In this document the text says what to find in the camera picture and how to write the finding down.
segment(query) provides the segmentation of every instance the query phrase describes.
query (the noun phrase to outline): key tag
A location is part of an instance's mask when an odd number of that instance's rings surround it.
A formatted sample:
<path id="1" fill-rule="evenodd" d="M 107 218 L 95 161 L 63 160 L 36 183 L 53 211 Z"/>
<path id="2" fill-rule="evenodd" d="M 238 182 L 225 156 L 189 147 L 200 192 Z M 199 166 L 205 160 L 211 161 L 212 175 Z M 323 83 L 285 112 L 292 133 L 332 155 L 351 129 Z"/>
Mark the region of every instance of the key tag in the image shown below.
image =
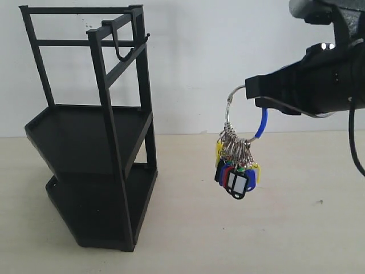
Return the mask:
<path id="1" fill-rule="evenodd" d="M 261 167 L 254 161 L 250 152 L 250 146 L 253 141 L 259 139 L 263 134 L 268 117 L 267 109 L 263 108 L 261 124 L 256 134 L 251 139 L 240 138 L 236 134 L 229 121 L 229 107 L 235 93 L 245 87 L 245 85 L 239 86 L 229 94 L 224 130 L 221 132 L 216 145 L 216 181 L 218 181 L 232 197 L 238 200 L 243 199 L 246 192 L 254 190 L 256 184 L 260 181 Z M 222 164 L 221 162 L 224 161 L 224 158 L 228 158 L 230 164 Z"/>

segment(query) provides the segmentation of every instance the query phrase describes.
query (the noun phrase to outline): tabletop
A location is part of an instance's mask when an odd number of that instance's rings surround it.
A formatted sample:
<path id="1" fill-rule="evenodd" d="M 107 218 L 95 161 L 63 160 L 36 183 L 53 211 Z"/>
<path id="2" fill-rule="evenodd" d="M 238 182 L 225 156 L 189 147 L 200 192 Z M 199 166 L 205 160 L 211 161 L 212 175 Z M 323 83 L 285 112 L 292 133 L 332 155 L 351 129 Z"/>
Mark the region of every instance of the tabletop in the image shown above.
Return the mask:
<path id="1" fill-rule="evenodd" d="M 159 176 L 125 253 L 79 247 L 47 197 L 52 173 L 35 148 L 0 139 L 0 273 L 365 272 L 365 179 L 347 132 L 265 134 L 252 144 L 261 182 L 244 200 L 214 181 L 216 140 L 156 137 Z M 365 132 L 356 142 L 365 161 Z"/>

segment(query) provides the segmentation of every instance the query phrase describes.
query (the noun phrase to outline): black metal frame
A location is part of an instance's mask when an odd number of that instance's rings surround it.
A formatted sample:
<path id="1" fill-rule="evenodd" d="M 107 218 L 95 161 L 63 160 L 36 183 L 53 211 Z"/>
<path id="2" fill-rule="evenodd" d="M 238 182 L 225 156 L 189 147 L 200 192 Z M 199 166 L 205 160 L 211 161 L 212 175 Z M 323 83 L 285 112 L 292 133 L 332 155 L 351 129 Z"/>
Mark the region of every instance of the black metal frame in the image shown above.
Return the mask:
<path id="1" fill-rule="evenodd" d="M 44 94 L 48 103 L 48 110 L 52 110 L 58 105 L 55 104 L 51 87 L 48 82 L 46 70 L 42 56 L 40 54 L 40 46 L 89 46 L 91 49 L 92 61 L 94 64 L 94 70 L 96 75 L 96 81 L 99 89 L 99 97 L 101 102 L 101 108 L 103 112 L 103 119 L 105 123 L 108 147 L 111 154 L 112 170 L 113 170 L 113 182 L 118 185 L 121 190 L 120 206 L 123 208 L 122 219 L 124 224 L 124 239 L 123 245 L 103 244 L 103 243 L 87 243 L 81 244 L 83 246 L 96 246 L 106 248 L 117 248 L 125 251 L 133 251 L 134 245 L 137 242 L 141 222 L 143 220 L 149 197 L 152 192 L 153 184 L 157 176 L 157 160 L 156 160 L 156 148 L 155 148 L 155 133 L 153 129 L 153 115 L 152 115 L 152 103 L 151 103 L 151 89 L 149 84 L 149 72 L 148 72 L 148 60 L 147 60 L 147 47 L 146 42 L 149 34 L 145 34 L 144 18 L 143 18 L 143 6 L 132 5 L 128 7 L 19 7 L 23 20 L 25 23 L 27 35 L 30 41 L 31 49 L 34 54 L 35 63 L 39 72 L 39 76 L 44 89 Z M 31 14 L 123 14 L 112 21 L 103 21 L 102 26 L 98 29 L 88 30 L 88 40 L 38 40 L 35 35 L 35 30 L 31 20 Z M 125 26 L 129 22 L 132 23 L 133 40 L 132 41 L 118 41 L 116 37 L 116 30 Z M 113 35 L 113 41 L 104 41 L 103 39 L 109 35 Z M 119 54 L 119 47 L 132 47 L 130 53 L 123 58 L 119 58 L 121 61 L 109 72 L 106 73 L 106 68 L 103 59 L 102 47 L 115 47 L 117 55 Z M 145 140 L 145 148 L 147 154 L 147 166 L 153 170 L 156 170 L 156 174 L 152 179 L 152 187 L 149 191 L 146 205 L 144 206 L 144 212 L 142 213 L 142 220 L 138 225 L 135 235 L 132 233 L 131 220 L 128 212 L 128 197 L 125 190 L 125 181 L 129 175 L 129 171 L 134 163 L 134 159 L 139 151 L 139 147 L 133 148 L 133 152 L 125 166 L 122 166 L 120 149 L 121 144 L 118 143 L 115 117 L 110 98 L 110 86 L 117 80 L 119 76 L 128 68 L 128 66 L 136 61 L 137 77 L 139 82 L 140 93 L 140 109 L 149 113 L 149 118 L 142 130 L 137 144 L 142 143 Z"/>

